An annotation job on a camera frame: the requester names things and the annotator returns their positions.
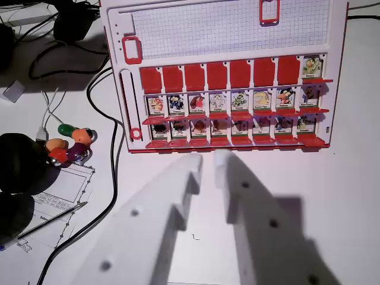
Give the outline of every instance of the white desk surface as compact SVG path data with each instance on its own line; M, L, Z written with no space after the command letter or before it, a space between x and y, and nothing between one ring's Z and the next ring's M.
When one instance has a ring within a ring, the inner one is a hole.
M352 6L365 4L359 0L352 2ZM375 7L351 14L379 12L380 7ZM347 25L330 148L314 153L236 152L274 196L301 199L305 236L315 242L324 261L345 285L378 284L380 279L380 151L376 150L380 132L375 85L380 64L379 25L376 20L351 20ZM101 32L99 20L91 28L94 29ZM92 97L101 110L121 119L112 77L102 81ZM16 104L1 100L0 134L21 132L34 138L44 109L44 100L38 92L23 94ZM89 127L99 134L91 146L93 157L87 163L96 168L89 185L93 192L88 206L80 211L79 228L98 215L112 197L109 146L113 123L92 109L85 90L69 91L55 113L68 124ZM49 120L47 130L51 138L61 137L57 126L54 119ZM124 143L119 162L119 199L114 211L142 188L147 179L154 178L183 155L129 154ZM202 155L201 194L193 197L188 229L179 235L169 281L236 285L239 275L233 230L225 223L222 193L214 186L213 153ZM44 284L69 284L108 221L109 217L105 218L86 237L59 254ZM194 240L193 234L200 240ZM17 276L23 266L31 266L20 260L1 260L1 255L0 262L12 262L18 268L14 273L6 273L0 266L0 279L6 279L1 283L7 285L19 285ZM42 265L36 267L39 272L41 269Z

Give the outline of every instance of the pen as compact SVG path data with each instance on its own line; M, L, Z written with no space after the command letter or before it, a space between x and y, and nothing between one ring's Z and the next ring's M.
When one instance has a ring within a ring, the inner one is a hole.
M47 220L47 221L44 221L42 224L39 224L38 226L26 231L25 233L15 237L13 240L10 240L9 242L7 242L6 244L0 246L0 251L4 251L5 249L7 249L8 247L10 247L11 245L17 243L19 240L22 240L24 238L26 238L27 236L30 236L32 235L33 233L36 233L37 231L39 231L40 229L46 227L47 225L59 220L60 218L66 216L67 214L71 214L77 210L79 210L81 207L83 207L84 205L86 205L88 202L82 202L82 203L79 203L77 205L75 205L74 207L70 208L70 209L67 209L66 211L63 211L62 213L58 214L57 216L55 217L52 217L51 219Z

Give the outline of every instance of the character card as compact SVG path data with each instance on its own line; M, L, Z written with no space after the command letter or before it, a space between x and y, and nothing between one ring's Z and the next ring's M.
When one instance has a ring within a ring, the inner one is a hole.
M206 138L207 136L207 121L202 120L190 120L190 130L192 138Z
M298 119L297 134L314 133L315 132L316 117L315 115L305 115Z
M296 92L291 88L278 88L275 100L276 109L290 109L295 105Z
M159 96L147 97L149 116L163 116L164 102Z
M201 94L189 95L189 114L205 114L205 100Z
M255 116L252 126L252 135L269 135L271 121L267 117Z
M183 95L169 95L167 103L169 104L169 115L179 116L185 114Z
M248 135L247 121L232 121L231 136L244 137Z
M227 112L227 97L223 93L210 94L210 113Z
M167 139L167 129L166 125L163 123L157 125L151 125L152 138L153 140L166 140Z
M227 120L211 121L211 137L220 138L227 136Z
M248 93L244 91L231 93L231 111L248 111Z
M318 107L319 90L317 86L302 86L300 108Z
M306 56L302 62L302 78L318 78L322 76L323 60L319 55Z
M170 122L172 129L172 140L180 140L186 138L186 125L184 121Z
M267 110L271 108L271 97L267 89L262 91L254 91L254 110Z
M276 125L274 127L275 135L291 135L293 120L286 117L276 117Z

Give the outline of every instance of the grid paper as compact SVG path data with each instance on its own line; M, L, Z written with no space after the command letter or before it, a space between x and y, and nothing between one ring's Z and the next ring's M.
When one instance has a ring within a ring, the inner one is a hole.
M259 23L259 0L223 1L133 12L145 59L320 45L327 40L329 0L282 0L280 21ZM264 1L275 18L277 0Z

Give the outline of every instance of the green toy piece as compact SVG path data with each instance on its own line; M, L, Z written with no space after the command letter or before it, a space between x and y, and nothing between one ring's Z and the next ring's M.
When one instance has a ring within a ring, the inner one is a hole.
M71 138L72 132L74 132L76 129L77 129L76 127L72 125L68 125L67 123L63 123L58 126L58 132L61 135L64 135L65 137L70 137L70 138Z

